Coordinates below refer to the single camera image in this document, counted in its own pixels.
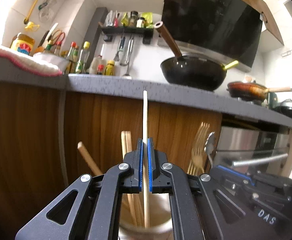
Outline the gold fork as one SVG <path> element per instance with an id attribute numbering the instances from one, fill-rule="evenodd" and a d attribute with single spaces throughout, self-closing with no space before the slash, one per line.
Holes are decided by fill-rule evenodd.
<path id="1" fill-rule="evenodd" d="M 202 122 L 193 141 L 192 155 L 187 170 L 187 173 L 192 176 L 198 176 L 204 172 L 203 148 L 209 127 L 210 124 Z"/>

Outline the white jug red cap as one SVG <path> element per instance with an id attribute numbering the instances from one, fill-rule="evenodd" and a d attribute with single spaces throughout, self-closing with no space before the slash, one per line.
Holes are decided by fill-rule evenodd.
<path id="1" fill-rule="evenodd" d="M 102 45 L 99 55 L 93 58 L 89 67 L 89 74 L 96 74 L 96 75 L 104 74 L 104 67 L 105 67 L 105 61 L 103 60 L 104 46 L 105 44 Z"/>

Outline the red-cap sauce bottle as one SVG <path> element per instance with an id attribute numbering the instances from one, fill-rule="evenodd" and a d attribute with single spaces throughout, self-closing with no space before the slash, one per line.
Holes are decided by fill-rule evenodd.
<path id="1" fill-rule="evenodd" d="M 70 50 L 69 50 L 68 55 L 66 57 L 66 59 L 68 61 L 68 65 L 67 65 L 66 70 L 65 70 L 66 74 L 69 74 L 71 71 L 71 68 L 72 68 L 72 65 L 74 62 L 73 54 L 74 54 L 76 46 L 77 46 L 76 42 L 71 43 Z"/>

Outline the stainless steel oven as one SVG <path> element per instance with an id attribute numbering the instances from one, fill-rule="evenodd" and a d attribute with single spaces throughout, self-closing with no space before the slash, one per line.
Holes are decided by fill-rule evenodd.
<path id="1" fill-rule="evenodd" d="M 282 133 L 223 126 L 212 164 L 241 173 L 262 172 L 289 177 L 292 171 L 292 128 Z"/>

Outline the white red-edged cloth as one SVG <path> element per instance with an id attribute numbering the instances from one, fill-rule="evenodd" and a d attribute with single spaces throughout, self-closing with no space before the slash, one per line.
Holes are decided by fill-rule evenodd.
<path id="1" fill-rule="evenodd" d="M 2 45 L 0 45 L 0 58 L 7 59 L 16 67 L 39 76 L 55 77 L 63 74 L 58 66 L 54 64 L 35 59 L 34 57 L 11 50 Z"/>

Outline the black range hood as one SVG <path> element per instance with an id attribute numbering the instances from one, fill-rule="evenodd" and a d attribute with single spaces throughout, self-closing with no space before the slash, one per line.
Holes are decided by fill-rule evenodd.
<path id="1" fill-rule="evenodd" d="M 242 0 L 164 0 L 162 21 L 183 48 L 201 50 L 241 70 L 254 63 L 262 30 L 260 12 Z"/>

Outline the black wall spice shelf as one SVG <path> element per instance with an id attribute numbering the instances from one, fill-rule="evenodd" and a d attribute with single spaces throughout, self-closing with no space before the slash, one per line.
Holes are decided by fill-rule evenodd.
<path id="1" fill-rule="evenodd" d="M 122 34 L 136 34 L 142 36 L 142 43 L 149 45 L 153 38 L 153 29 L 148 28 L 137 28 L 137 27 L 104 27 L 101 26 L 102 33 L 105 42 L 112 42 L 113 37 Z"/>

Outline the yellow mustard jar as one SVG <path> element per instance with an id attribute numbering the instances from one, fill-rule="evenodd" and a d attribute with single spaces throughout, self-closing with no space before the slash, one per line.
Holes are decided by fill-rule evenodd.
<path id="1" fill-rule="evenodd" d="M 107 61 L 107 65 L 105 67 L 104 74 L 107 76 L 113 76 L 114 75 L 114 68 L 115 68 L 115 61 L 114 60 Z"/>

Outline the white bowl on counter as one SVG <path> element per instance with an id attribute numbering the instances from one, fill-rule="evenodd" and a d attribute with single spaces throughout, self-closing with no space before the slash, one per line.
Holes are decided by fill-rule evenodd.
<path id="1" fill-rule="evenodd" d="M 60 69 L 65 69 L 69 63 L 69 61 L 65 58 L 52 53 L 35 53 L 33 57 L 38 60 L 44 60 L 48 63 L 54 64 Z"/>

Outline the cream floral ceramic utensil holder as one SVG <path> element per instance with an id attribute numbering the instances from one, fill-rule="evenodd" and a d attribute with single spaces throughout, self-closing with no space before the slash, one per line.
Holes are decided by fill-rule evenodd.
<path id="1" fill-rule="evenodd" d="M 123 194 L 118 239 L 174 239 L 169 194 Z"/>

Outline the silver flower spoon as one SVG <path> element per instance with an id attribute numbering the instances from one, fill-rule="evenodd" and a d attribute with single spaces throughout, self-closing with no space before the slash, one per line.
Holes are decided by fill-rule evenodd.
<path id="1" fill-rule="evenodd" d="M 205 147 L 204 147 L 204 151 L 208 157 L 211 167 L 213 167 L 213 159 L 212 159 L 211 154 L 214 150 L 214 144 L 215 144 L 215 132 L 211 132 L 209 133 L 207 137 Z"/>

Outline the yellow lidded jar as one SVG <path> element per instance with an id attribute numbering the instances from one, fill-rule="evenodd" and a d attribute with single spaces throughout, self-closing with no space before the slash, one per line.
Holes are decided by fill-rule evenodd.
<path id="1" fill-rule="evenodd" d="M 11 49 L 18 51 L 20 53 L 30 55 L 31 51 L 33 50 L 33 46 L 35 44 L 35 40 L 30 36 L 18 33 L 12 41 Z"/>

